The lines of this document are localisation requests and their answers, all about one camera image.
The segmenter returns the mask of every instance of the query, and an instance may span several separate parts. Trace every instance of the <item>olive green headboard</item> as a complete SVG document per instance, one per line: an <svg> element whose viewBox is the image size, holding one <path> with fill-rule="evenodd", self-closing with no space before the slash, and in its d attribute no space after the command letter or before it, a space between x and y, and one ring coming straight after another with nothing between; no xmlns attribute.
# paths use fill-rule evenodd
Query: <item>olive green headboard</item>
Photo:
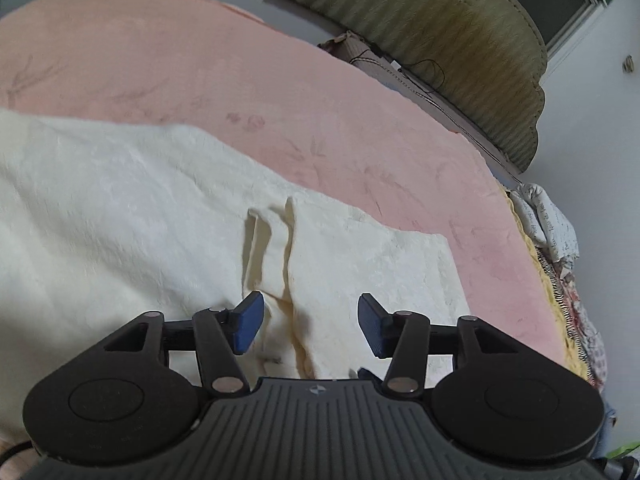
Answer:
<svg viewBox="0 0 640 480"><path fill-rule="evenodd" d="M516 0L292 0L377 44L438 89L521 170L538 147L546 48Z"/></svg>

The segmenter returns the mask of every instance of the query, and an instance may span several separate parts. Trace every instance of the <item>logo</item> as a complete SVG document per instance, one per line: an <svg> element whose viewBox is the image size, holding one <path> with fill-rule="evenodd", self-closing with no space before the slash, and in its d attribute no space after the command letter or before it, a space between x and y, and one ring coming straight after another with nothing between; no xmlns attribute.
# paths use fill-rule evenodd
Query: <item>logo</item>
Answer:
<svg viewBox="0 0 640 480"><path fill-rule="evenodd" d="M311 388L309 388L309 391L314 395L322 395L325 393L326 388L324 386L321 386L320 384L316 384L316 386L312 386Z"/></svg>

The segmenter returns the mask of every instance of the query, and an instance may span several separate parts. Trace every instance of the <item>folded towel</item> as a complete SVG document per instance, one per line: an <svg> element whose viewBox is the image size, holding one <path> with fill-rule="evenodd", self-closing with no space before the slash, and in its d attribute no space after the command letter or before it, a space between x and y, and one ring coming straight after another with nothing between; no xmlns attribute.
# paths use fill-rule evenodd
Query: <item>folded towel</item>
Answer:
<svg viewBox="0 0 640 480"><path fill-rule="evenodd" d="M263 291L250 380L383 375L355 321L362 292L436 323L468 314L442 236L386 228L197 128L0 110L0 145L2 438L23 436L39 379L145 310L183 319Z"/></svg>
<svg viewBox="0 0 640 480"><path fill-rule="evenodd" d="M574 226L551 202L543 187L521 184L510 197L526 234L536 247L545 248L553 262L572 268L580 256Z"/></svg>

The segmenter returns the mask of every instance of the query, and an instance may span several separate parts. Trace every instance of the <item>black cable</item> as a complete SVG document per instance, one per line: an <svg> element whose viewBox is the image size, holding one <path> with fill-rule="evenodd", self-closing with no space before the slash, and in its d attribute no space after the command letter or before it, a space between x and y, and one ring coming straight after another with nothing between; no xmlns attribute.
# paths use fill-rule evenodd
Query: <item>black cable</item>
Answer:
<svg viewBox="0 0 640 480"><path fill-rule="evenodd" d="M421 59L420 61L416 61L415 63L409 63L408 65L402 65L402 68L409 68L411 66L420 65L420 63L424 63L425 61L432 62L435 66L437 66L440 69L440 73L442 74L442 83L440 83L437 88L434 88L435 91L438 91L438 90L440 90L440 88L442 88L442 85L444 85L444 81L446 79L446 76L444 74L444 70L442 69L440 64L435 59L429 59L429 58Z"/></svg>
<svg viewBox="0 0 640 480"><path fill-rule="evenodd" d="M20 444L16 444L15 446L10 447L4 453L0 454L0 467L2 467L4 463L7 462L8 460L11 460L18 453L27 451L32 447L33 447L33 444L31 443L31 440L27 440L26 442L21 442Z"/></svg>
<svg viewBox="0 0 640 480"><path fill-rule="evenodd" d="M372 53L372 54L374 54L374 55L375 55L375 52L373 52L373 50L371 50L370 48L366 48L366 49L365 49L365 50L363 50L361 53L359 53L357 56L352 57L352 58L348 61L348 63L349 63L349 64L353 64L355 61L365 61L365 62L368 62L368 63L373 63L373 64L375 64L375 65L378 65L380 68L382 68L382 69L386 70L389 74L391 74L393 77L395 77L396 79L398 79L398 81L399 81L399 82L401 82L404 86L406 86L407 88L409 88L409 87L408 87L408 86L407 86L407 85L402 81L402 79L400 79L400 78L396 75L395 71L389 70L389 69L388 69L388 67L384 66L384 65L383 65L382 63L380 63L377 59L371 59L370 57L364 57L364 54L366 54L367 52L370 52L370 53ZM439 63L438 63L437 61L435 61L435 60L433 60L433 59L422 59L422 60L420 60L420 61L418 61L418 62L416 62L416 63L411 63L411 64L408 64L408 65L401 65L401 68L406 68L406 67L409 67L409 66L415 66L415 65L420 64L420 63L423 63L423 62L425 62L425 61L431 61L433 64L437 65L437 66L438 66L438 68L440 69L440 71L442 72L442 82L438 85L438 87L437 87L437 88L434 88L434 89L433 89L433 90L431 90L431 91L428 91L428 92L427 92L427 91L425 91L425 92L424 92L424 94L425 94L425 95L429 95L429 94L433 94L433 93L437 92L438 90L440 90L440 88L442 88L442 85L444 85L444 81L445 81L444 70L442 69L442 67L439 65ZM424 97L424 95L423 95L423 94L421 94L420 92L416 92L415 90L413 90L413 89L411 89L411 88L409 88L409 90L411 90L413 93L415 93L415 94L419 95L420 97Z"/></svg>
<svg viewBox="0 0 640 480"><path fill-rule="evenodd" d="M502 161L500 159L498 159L493 153L491 153L488 149L486 149L476 138L474 138L474 136L472 136L465 128L463 128L460 124L458 124L456 122L456 120L451 117L451 115L449 115L449 113L443 108L441 107L439 104L437 104L436 101L434 101L433 99L431 99L429 97L429 94L434 93L435 90L431 91L431 92L425 92L424 94L421 92L417 92L415 91L413 88L411 88L407 83L405 83L402 79L400 79L398 77L398 75L393 71L393 70L389 70L386 66L384 66L382 63L380 63L377 59L371 59L370 57L362 57L362 54L364 54L365 52L371 50L370 48L363 50L359 56L356 57L352 57L349 60L349 64L352 64L354 61L366 61L369 63L373 63L375 65L378 65L380 68L383 68L384 70L386 70L387 72L389 72L393 77L395 77L396 79L398 79L398 81L405 87L408 89L409 92L412 92L414 94L416 94L418 97L421 97L422 99L424 99L425 101L427 101L431 106L433 106L434 108L437 108L439 111L441 111L445 116L447 116L449 118L449 120L451 122L453 122L457 127L460 128L460 130L462 130L462 132L466 135L467 139L471 140L477 147L479 150L482 150L483 152L485 152L489 157L491 157L494 162L496 162L498 165L500 165L509 175L511 175L511 177L518 183L518 184L522 184L522 182L516 177L514 176L511 171L509 171L507 169L507 167L502 163ZM413 84L415 84L416 86L418 86L408 75L405 75L405 77L411 81Z"/></svg>

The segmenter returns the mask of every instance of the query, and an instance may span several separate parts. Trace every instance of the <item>bed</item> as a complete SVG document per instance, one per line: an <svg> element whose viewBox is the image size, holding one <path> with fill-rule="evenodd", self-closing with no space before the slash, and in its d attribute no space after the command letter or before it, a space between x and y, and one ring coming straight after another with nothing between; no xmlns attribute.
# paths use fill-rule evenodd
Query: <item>bed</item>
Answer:
<svg viewBox="0 0 640 480"><path fill-rule="evenodd" d="M192 124L389 227L443 234L473 314L579 369L478 150L356 67L212 0L37 0L0 44L1 107Z"/></svg>

